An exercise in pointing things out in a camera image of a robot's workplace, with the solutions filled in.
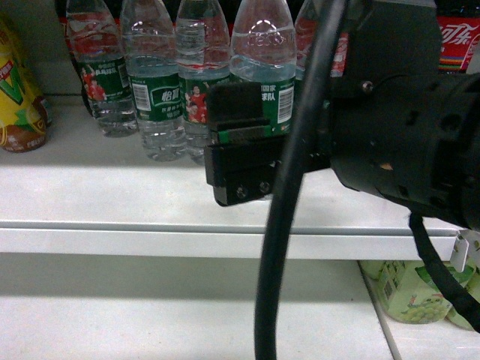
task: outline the plastic bottle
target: plastic bottle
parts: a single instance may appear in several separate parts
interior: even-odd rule
[[[285,0],[243,0],[232,33],[232,78],[262,84],[263,112],[273,134],[290,130],[296,42]]]
[[[161,0],[126,0],[120,23],[143,148],[156,161],[178,159],[185,131],[170,15]]]
[[[479,0],[436,0],[442,32],[441,74],[465,73],[480,41]]]
[[[230,37],[218,0],[182,0],[176,20],[178,74],[187,152],[204,164],[209,144],[207,89],[229,81]]]
[[[119,30],[103,0],[68,0],[67,35],[93,116],[106,137],[137,131]]]
[[[297,45],[295,86],[298,86],[305,75],[305,62],[311,51],[317,25],[317,12],[314,3],[312,0],[305,0],[298,12],[297,20],[295,21],[295,41]]]

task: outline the white shelf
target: white shelf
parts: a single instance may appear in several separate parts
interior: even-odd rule
[[[0,151],[0,252],[258,257],[269,201],[229,208],[214,200],[205,170],[188,158],[155,163],[140,135],[102,137],[75,97],[54,99],[49,142]],[[331,170],[307,174],[291,258],[417,259],[409,212],[343,187]],[[426,220],[448,259],[457,229]]]
[[[0,360],[254,359],[258,260],[0,259]],[[277,348],[288,360],[392,360],[355,262],[287,263]]]

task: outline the metal shelf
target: metal shelf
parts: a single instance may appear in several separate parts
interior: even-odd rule
[[[102,137],[78,97],[53,99],[48,143],[0,152],[0,252],[258,257],[269,201],[220,207],[188,158],[155,163],[140,135]],[[346,189],[331,170],[307,174],[289,256],[417,259],[408,210]],[[448,259],[457,228],[426,225]]]

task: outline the drink package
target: drink package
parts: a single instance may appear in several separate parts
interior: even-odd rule
[[[0,147],[27,152],[42,146],[51,122],[49,108],[14,24],[0,13]]]

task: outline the beverage can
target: beverage can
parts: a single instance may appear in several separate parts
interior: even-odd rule
[[[0,19],[0,146],[9,152],[27,152],[46,141],[46,118],[38,111],[36,84],[29,82],[19,58]]]

